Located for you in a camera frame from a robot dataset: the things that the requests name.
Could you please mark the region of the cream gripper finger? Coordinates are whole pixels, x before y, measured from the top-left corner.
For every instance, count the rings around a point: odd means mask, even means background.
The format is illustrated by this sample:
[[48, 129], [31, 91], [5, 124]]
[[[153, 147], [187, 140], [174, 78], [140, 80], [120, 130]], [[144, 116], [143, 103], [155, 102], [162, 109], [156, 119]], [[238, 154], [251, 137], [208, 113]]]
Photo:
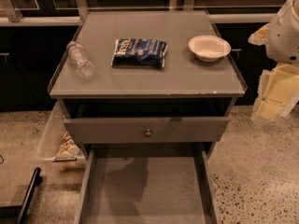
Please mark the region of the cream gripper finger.
[[259, 30], [251, 34], [248, 41], [250, 42], [250, 44], [256, 46], [266, 45], [268, 31], [269, 31], [269, 23], [267, 23]]
[[251, 120], [265, 125], [277, 117], [286, 118], [298, 102], [299, 66], [278, 63], [271, 71], [262, 71]]

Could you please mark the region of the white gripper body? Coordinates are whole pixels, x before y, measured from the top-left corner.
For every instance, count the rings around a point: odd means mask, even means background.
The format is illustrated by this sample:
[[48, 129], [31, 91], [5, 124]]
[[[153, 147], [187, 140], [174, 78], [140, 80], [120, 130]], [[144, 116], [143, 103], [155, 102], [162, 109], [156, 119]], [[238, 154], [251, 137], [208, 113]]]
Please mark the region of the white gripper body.
[[287, 0], [270, 21], [265, 46], [276, 62], [299, 64], [299, 0]]

